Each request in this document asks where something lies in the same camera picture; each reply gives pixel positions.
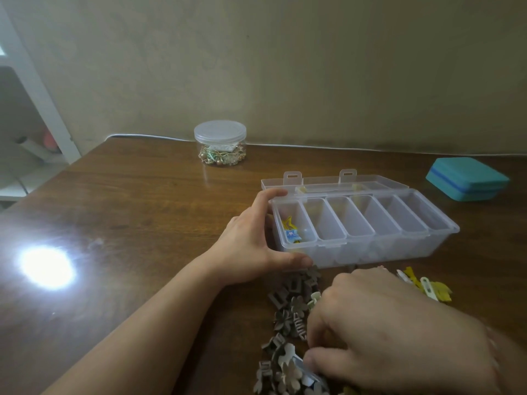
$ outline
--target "teal case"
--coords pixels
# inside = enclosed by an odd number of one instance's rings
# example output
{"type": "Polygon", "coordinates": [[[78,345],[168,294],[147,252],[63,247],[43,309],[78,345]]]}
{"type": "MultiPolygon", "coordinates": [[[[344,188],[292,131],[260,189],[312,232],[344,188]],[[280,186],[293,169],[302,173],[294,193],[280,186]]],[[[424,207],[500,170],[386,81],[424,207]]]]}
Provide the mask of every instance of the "teal case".
{"type": "Polygon", "coordinates": [[[470,157],[438,158],[426,179],[456,201],[491,199],[509,178],[470,157]]]}

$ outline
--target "wooden tabletop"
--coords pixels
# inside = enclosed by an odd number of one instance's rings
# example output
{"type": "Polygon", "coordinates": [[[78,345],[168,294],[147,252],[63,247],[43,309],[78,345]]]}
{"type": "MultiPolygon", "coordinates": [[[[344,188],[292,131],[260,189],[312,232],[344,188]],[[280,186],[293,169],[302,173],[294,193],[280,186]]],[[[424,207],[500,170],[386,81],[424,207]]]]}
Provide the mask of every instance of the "wooden tabletop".
{"type": "MultiPolygon", "coordinates": [[[[356,168],[421,191],[461,231],[429,258],[387,267],[446,283],[455,307],[527,345],[527,159],[479,158],[511,184],[491,201],[460,203],[425,180],[437,157],[249,146],[243,163],[218,168],[201,164],[194,143],[109,139],[0,215],[0,393],[44,390],[212,245],[261,179],[285,171],[356,168]],[[71,261],[70,285],[49,290],[24,276],[21,255],[42,246],[71,261]]],[[[323,286],[340,271],[324,271],[323,286]]],[[[260,344],[273,335],[266,293],[263,280],[221,292],[174,393],[251,393],[260,344]]]]}

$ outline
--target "shelf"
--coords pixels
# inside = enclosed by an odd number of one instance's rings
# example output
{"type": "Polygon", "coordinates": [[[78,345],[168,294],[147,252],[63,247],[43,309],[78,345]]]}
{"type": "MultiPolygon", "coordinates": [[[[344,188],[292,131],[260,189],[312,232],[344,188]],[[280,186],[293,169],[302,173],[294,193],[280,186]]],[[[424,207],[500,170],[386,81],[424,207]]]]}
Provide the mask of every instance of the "shelf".
{"type": "MultiPolygon", "coordinates": [[[[27,191],[31,193],[49,179],[62,172],[66,166],[65,163],[44,164],[33,172],[28,173],[20,178],[27,191]]],[[[26,196],[23,187],[18,181],[13,181],[4,188],[0,188],[0,201],[18,201],[26,196]]]]}

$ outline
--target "white cable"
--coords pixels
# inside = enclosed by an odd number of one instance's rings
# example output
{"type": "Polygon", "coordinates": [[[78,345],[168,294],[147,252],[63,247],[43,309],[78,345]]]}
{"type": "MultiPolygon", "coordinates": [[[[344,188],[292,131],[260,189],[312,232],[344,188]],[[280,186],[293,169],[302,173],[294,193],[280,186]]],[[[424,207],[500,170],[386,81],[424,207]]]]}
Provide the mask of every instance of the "white cable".
{"type": "MultiPolygon", "coordinates": [[[[185,141],[193,142],[194,140],[185,140],[185,139],[176,139],[175,137],[166,137],[166,136],[156,136],[154,134],[131,134],[131,133],[114,133],[110,134],[104,141],[108,140],[110,137],[146,137],[151,139],[164,139],[164,140],[174,140],[174,141],[185,141]]],[[[247,143],[248,145],[262,145],[265,147],[295,147],[295,148],[319,148],[319,149],[344,149],[346,151],[375,151],[375,152],[385,152],[381,149],[369,149],[369,148],[339,148],[339,147],[322,147],[314,145],[292,145],[292,144],[258,144],[258,143],[247,143]]],[[[431,154],[431,155],[458,155],[458,156],[525,156],[523,154],[446,154],[441,152],[402,152],[404,154],[431,154]]]]}

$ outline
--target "plastic organizer box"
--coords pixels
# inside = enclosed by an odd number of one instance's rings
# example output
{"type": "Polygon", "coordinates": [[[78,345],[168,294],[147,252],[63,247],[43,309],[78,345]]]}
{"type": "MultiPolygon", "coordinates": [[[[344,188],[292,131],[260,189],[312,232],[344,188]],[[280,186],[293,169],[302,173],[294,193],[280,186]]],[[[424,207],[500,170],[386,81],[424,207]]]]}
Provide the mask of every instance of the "plastic organizer box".
{"type": "Polygon", "coordinates": [[[273,233],[280,251],[303,252],[320,267],[429,256],[459,226],[417,190],[377,175],[304,177],[285,172],[264,179],[262,189],[283,187],[271,201],[273,233]],[[301,242],[286,238],[291,216],[301,242]]]}

